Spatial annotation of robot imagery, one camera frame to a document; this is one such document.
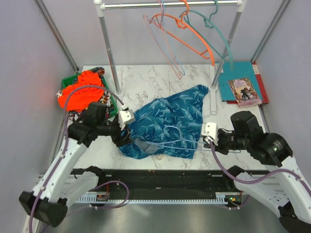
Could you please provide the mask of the teal folder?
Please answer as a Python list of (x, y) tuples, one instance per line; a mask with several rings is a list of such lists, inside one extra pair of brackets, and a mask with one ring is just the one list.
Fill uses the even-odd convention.
[(262, 100), (260, 88), (253, 70), (251, 62), (234, 62), (233, 69), (230, 68), (229, 63), (225, 63), (223, 66), (223, 72), (218, 79), (219, 91), (222, 101), (234, 101), (234, 95), (228, 85), (229, 80), (249, 78), (255, 91), (258, 93)]

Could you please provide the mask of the green plastic tray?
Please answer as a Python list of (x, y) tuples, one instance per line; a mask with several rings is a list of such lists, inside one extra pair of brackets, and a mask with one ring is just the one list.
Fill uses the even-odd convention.
[[(76, 75), (64, 78), (62, 80), (62, 89), (57, 93), (58, 103), (61, 108), (65, 106), (68, 95), (76, 88), (83, 85), (100, 85), (109, 89), (109, 84), (104, 78), (105, 69), (102, 67), (95, 67)], [(96, 97), (102, 93), (102, 96), (97, 100), (107, 105), (107, 117), (113, 117), (117, 114), (118, 108), (115, 98), (104, 90), (87, 88), (79, 90), (73, 94), (67, 105), (67, 111), (71, 118), (81, 115), (86, 109), (88, 104), (95, 101)]]

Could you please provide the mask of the colourful comic print cloth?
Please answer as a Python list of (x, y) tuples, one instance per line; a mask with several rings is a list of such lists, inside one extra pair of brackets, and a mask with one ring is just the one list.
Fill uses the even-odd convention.
[[(108, 85), (108, 83), (107, 83), (107, 81), (106, 81), (106, 79), (104, 77), (105, 69), (103, 67), (94, 67), (94, 68), (90, 69), (89, 71), (97, 73), (99, 75), (100, 79), (101, 79), (101, 82), (102, 82), (103, 86), (106, 89), (109, 89), (109, 85)], [(69, 76), (67, 78), (64, 78), (61, 81), (62, 88), (64, 89), (67, 86), (76, 83), (78, 81), (78, 76), (79, 75), (80, 75), (80, 73), (75, 74), (73, 76)], [(118, 112), (117, 104), (116, 104), (116, 102), (114, 100), (114, 97), (111, 96), (111, 94), (109, 94), (108, 92), (105, 91), (103, 96), (99, 100), (99, 102), (107, 105), (107, 109), (106, 109), (106, 117), (107, 118), (114, 117), (117, 114), (117, 112)], [(85, 112), (85, 110), (82, 111), (81, 113), (78, 113), (78, 112), (75, 112), (75, 111), (71, 111), (69, 113), (69, 119), (70, 120), (77, 120), (84, 112)]]

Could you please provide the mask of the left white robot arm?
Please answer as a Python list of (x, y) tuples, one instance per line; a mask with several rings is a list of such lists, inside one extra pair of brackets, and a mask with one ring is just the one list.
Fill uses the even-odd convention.
[(97, 167), (88, 167), (74, 182), (65, 182), (74, 166), (98, 136), (109, 136), (116, 147), (132, 143), (129, 124), (135, 121), (127, 106), (117, 113), (112, 121), (106, 117), (107, 106), (92, 102), (87, 110), (68, 127), (64, 144), (47, 172), (30, 191), (23, 191), (19, 202), (30, 218), (57, 227), (64, 220), (68, 209), (84, 193), (105, 189), (107, 180)]

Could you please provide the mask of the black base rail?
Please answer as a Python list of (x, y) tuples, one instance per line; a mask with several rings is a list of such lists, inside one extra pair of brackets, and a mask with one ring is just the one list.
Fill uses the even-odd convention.
[(113, 198), (132, 199), (155, 198), (208, 198), (216, 193), (239, 193), (233, 181), (220, 170), (138, 170), (101, 169), (95, 166), (75, 168), (72, 175), (92, 171), (99, 176), (99, 184), (107, 181), (121, 181), (101, 187)]

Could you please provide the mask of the illustrated paperback book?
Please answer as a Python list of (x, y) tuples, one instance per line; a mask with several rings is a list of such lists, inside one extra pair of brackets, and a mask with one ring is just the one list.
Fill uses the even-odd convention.
[(234, 79), (227, 82), (240, 108), (262, 104), (249, 78)]

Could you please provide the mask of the red folder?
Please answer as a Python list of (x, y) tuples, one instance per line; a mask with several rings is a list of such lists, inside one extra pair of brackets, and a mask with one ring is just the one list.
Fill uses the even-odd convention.
[(253, 71), (254, 71), (254, 74), (256, 76), (256, 80), (257, 80), (257, 83), (258, 83), (258, 86), (259, 86), (259, 90), (260, 90), (260, 93), (261, 93), (262, 103), (263, 104), (268, 104), (269, 103), (269, 99), (268, 99), (268, 96), (267, 96), (267, 93), (266, 93), (266, 90), (265, 90), (265, 87), (264, 87), (264, 84), (263, 84), (263, 81), (262, 81), (262, 78), (261, 78), (258, 66), (257, 66), (256, 63), (252, 63), (252, 67), (253, 67)]

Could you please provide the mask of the blue leaf print shorts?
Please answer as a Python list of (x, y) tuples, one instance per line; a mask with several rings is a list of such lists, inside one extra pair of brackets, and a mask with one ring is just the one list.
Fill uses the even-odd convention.
[(175, 129), (164, 132), (164, 127), (168, 125), (178, 127), (184, 138), (199, 141), (203, 123), (203, 99), (207, 94), (208, 88), (199, 84), (167, 98), (155, 99), (136, 110), (136, 120), (129, 125), (134, 142), (120, 147), (121, 154), (134, 159), (160, 154), (192, 159), (195, 152), (193, 150), (157, 147), (145, 141), (177, 140), (179, 136)]

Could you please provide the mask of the orange plastic hanger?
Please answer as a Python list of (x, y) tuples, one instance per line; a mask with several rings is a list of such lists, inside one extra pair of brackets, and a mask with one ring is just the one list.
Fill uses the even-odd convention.
[(172, 65), (178, 65), (177, 53), (173, 48), (173, 40), (188, 48), (204, 60), (215, 65), (211, 45), (194, 28), (186, 22), (190, 14), (190, 5), (186, 0), (179, 0), (184, 11), (175, 16), (166, 12), (166, 5), (159, 0), (160, 12), (151, 17), (144, 16), (146, 26), (164, 57)]

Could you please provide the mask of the silver clothes rack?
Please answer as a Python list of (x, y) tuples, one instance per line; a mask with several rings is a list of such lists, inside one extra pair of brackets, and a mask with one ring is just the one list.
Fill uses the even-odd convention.
[[(244, 0), (212, 0), (212, 1), (186, 1), (186, 0), (179, 0), (177, 2), (164, 2), (162, 0), (158, 0), (155, 3), (122, 3), (122, 4), (105, 4), (101, 0), (94, 1), (94, 5), (96, 7), (97, 16), (100, 21), (105, 48), (108, 55), (109, 65), (111, 68), (113, 82), (116, 88), (117, 96), (123, 97), (123, 90), (121, 88), (121, 84), (119, 82), (116, 65), (113, 58), (113, 53), (109, 41), (107, 25), (104, 17), (104, 12), (109, 9), (141, 9), (141, 8), (156, 8), (159, 7), (161, 12), (159, 14), (155, 14), (152, 17), (148, 17), (144, 15), (144, 21), (150, 31), (152, 31), (152, 26), (156, 26), (160, 29), (163, 39), (165, 40), (166, 45), (162, 46), (160, 43), (157, 43), (160, 51), (169, 62), (170, 66), (172, 67), (173, 71), (176, 73), (178, 78), (181, 78), (185, 75), (185, 70), (183, 69), (181, 63), (176, 58), (176, 53), (173, 49), (172, 43), (170, 38), (174, 38), (175, 40), (182, 43), (184, 46), (198, 54), (200, 57), (210, 60), (211, 66), (209, 68), (209, 76), (211, 78), (211, 85), (209, 86), (210, 89), (210, 113), (212, 115), (217, 114), (217, 103), (216, 103), (216, 93), (218, 91), (218, 79), (220, 77), (221, 71), (223, 69), (225, 61), (229, 61), (230, 65), (233, 65), (233, 54), (230, 50), (230, 45), (232, 43), (232, 39), (234, 37), (236, 28), (240, 21), (241, 15), (244, 12), (246, 1)], [(212, 46), (212, 44), (205, 39), (197, 29), (195, 29), (189, 19), (189, 13), (193, 12), (190, 9), (191, 6), (208, 6), (214, 5), (215, 10), (209, 16), (205, 16), (197, 11), (194, 13), (198, 16), (202, 17), (204, 20), (204, 24), (209, 29), (214, 29), (220, 38), (222, 39), (225, 49), (222, 53), (218, 53), (218, 51)], [(225, 38), (220, 29), (212, 22), (213, 15), (218, 13), (220, 5), (235, 5), (236, 6), (236, 13), (231, 25), (231, 29), (229, 32), (228, 38)], [(176, 26), (180, 29), (188, 29), (190, 30), (205, 46), (204, 51), (198, 51), (194, 47), (187, 44), (182, 39), (178, 38), (171, 32), (165, 29), (164, 26), (164, 19), (170, 18), (173, 19), (176, 23)], [(214, 53), (218, 53), (220, 57), (220, 62), (217, 64), (214, 60)]]

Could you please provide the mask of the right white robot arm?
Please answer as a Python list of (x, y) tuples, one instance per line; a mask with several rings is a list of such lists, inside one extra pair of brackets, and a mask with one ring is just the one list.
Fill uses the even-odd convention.
[[(289, 233), (311, 231), (311, 186), (305, 181), (292, 149), (277, 133), (265, 133), (250, 111), (234, 113), (232, 131), (218, 128), (216, 123), (204, 123), (201, 136), (211, 148), (214, 159), (226, 175), (223, 187), (236, 188), (249, 194), (269, 208)], [(238, 166), (225, 169), (216, 153), (227, 155), (231, 150), (245, 150), (268, 170), (255, 179)]]

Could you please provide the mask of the orange cloth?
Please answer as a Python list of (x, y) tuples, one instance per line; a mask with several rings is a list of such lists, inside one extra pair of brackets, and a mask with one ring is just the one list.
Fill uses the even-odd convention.
[[(96, 85), (103, 87), (101, 79), (97, 73), (92, 71), (84, 71), (78, 76), (78, 81), (72, 85), (67, 86), (62, 90), (62, 94), (58, 97), (58, 103), (64, 109), (65, 102), (69, 94), (77, 88), (85, 85)], [(88, 105), (94, 101), (99, 101), (104, 94), (104, 90), (97, 88), (83, 88), (76, 91), (68, 101), (66, 111), (82, 112)]]

